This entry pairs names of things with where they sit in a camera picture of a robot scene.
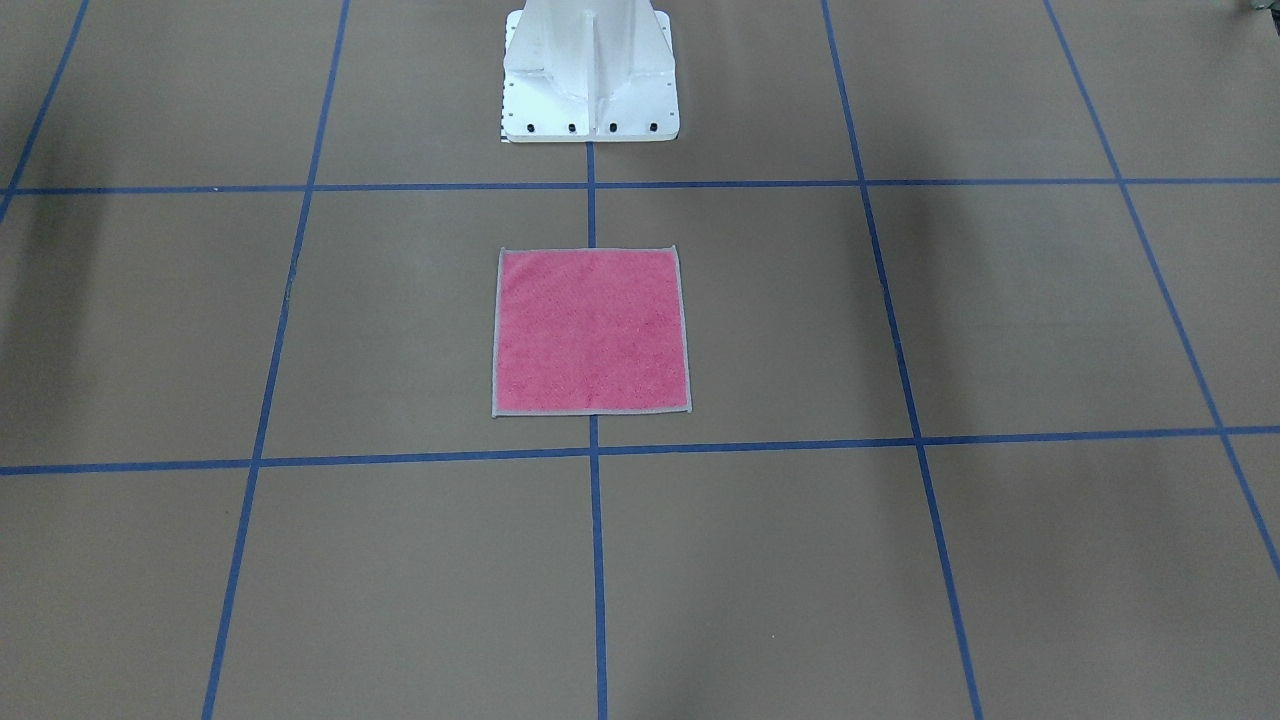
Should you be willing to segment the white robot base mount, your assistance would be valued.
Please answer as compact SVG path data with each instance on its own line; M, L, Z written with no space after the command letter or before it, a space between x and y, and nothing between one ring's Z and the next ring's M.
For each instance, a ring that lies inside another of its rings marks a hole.
M649 1L527 1L506 17L500 140L678 137L672 23Z

